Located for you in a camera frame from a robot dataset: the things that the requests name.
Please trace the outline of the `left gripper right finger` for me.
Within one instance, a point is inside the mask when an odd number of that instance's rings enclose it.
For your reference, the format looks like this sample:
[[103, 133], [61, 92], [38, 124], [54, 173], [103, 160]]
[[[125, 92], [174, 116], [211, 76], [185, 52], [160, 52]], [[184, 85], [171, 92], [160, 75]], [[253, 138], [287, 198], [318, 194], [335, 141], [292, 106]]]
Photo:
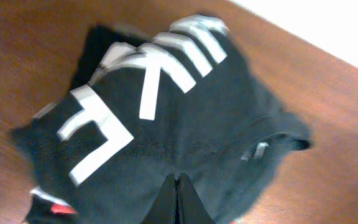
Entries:
[[177, 190], [179, 224], [215, 224], [206, 211], [188, 174], [181, 173], [178, 176]]

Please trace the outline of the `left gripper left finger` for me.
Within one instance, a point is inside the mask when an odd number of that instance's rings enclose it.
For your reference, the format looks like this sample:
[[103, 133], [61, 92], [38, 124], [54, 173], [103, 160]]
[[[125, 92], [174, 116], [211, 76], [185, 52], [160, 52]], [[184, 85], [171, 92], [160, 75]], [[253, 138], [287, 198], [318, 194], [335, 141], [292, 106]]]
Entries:
[[176, 207], [177, 182], [174, 174], [168, 174], [141, 224], [174, 224]]

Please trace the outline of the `dark green t-shirt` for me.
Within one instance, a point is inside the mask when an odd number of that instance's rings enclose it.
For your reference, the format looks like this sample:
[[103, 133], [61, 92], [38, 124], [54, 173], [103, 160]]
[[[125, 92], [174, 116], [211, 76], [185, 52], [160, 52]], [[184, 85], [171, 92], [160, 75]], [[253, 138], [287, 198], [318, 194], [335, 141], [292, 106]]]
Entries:
[[133, 140], [163, 147], [150, 203], [113, 195], [70, 200], [78, 223], [141, 223], [166, 176], [174, 174], [178, 183], [181, 173], [215, 223], [233, 222], [289, 152], [312, 145], [308, 127], [250, 73], [225, 23], [201, 14], [151, 39], [119, 37], [83, 85], [49, 105], [68, 114], [56, 132], [61, 142], [90, 123], [103, 135], [68, 171], [78, 190]]

